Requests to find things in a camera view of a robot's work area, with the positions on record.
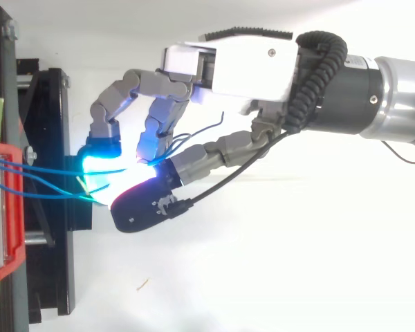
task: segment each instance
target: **white background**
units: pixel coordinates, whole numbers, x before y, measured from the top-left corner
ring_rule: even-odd
[[[153,70],[164,47],[236,25],[329,30],[356,55],[415,60],[415,1],[8,0],[20,23],[17,56],[71,76],[71,150],[89,106],[129,68]],[[120,116],[135,153],[151,100]],[[223,109],[190,107],[179,132]],[[246,129],[225,125],[195,142]],[[415,160],[415,148],[394,145]],[[190,197],[230,169],[179,190]],[[42,331],[415,331],[415,166],[376,141],[305,132],[183,216],[123,234],[96,207],[76,232],[77,307],[44,311]],[[146,285],[136,289],[145,280]]]

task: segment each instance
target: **red clip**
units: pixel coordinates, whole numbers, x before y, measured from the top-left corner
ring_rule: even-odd
[[[14,163],[21,163],[21,150],[12,145],[0,144],[0,158]],[[20,167],[2,164],[18,171]],[[19,192],[23,191],[23,178],[11,172],[4,172],[3,178],[6,187]],[[4,213],[2,214],[1,229],[3,230],[3,266],[0,267],[0,280],[14,272],[26,258],[23,197],[4,192]]]

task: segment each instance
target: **black frame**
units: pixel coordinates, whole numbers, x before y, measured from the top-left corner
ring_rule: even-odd
[[[22,149],[32,146],[38,155],[36,166],[79,170],[80,161],[69,156],[65,74],[59,68],[38,71],[35,59],[16,61],[15,43],[3,33],[10,19],[0,7],[0,98],[4,99],[1,141]],[[32,74],[28,90],[19,89],[17,93],[17,72]],[[73,177],[44,178],[65,190],[82,191]],[[24,190],[46,191],[27,178]],[[42,230],[47,244],[27,246],[26,261],[1,281],[0,332],[28,332],[30,323],[41,322],[42,308],[57,308],[59,315],[72,312],[72,231],[92,226],[92,205],[87,202],[25,199],[24,208],[25,229]]]

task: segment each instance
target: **robotic hand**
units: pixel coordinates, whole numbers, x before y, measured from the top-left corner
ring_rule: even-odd
[[[142,166],[155,173],[111,204],[122,232],[184,213],[274,144],[305,128],[415,144],[415,62],[347,55],[340,37],[318,31],[300,35],[296,43],[291,33],[258,28],[233,28],[202,39],[167,48],[155,72],[127,71],[91,106],[93,123],[81,153],[116,158],[121,154],[116,117],[139,94],[156,98],[137,146]],[[205,104],[217,96],[238,99],[242,113],[258,111],[251,131],[167,158],[174,127],[189,101]],[[178,201],[172,194],[221,166],[241,167],[194,199]],[[92,165],[84,167],[92,170]]]

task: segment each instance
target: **blue light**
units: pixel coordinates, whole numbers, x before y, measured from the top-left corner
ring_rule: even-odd
[[[109,187],[91,194],[101,204],[111,206],[112,202],[126,190],[156,176],[155,169],[136,160],[119,156],[116,158],[101,158],[86,156],[83,159],[84,172],[102,172],[115,169],[126,169],[120,173],[84,176],[89,191],[109,184]]]

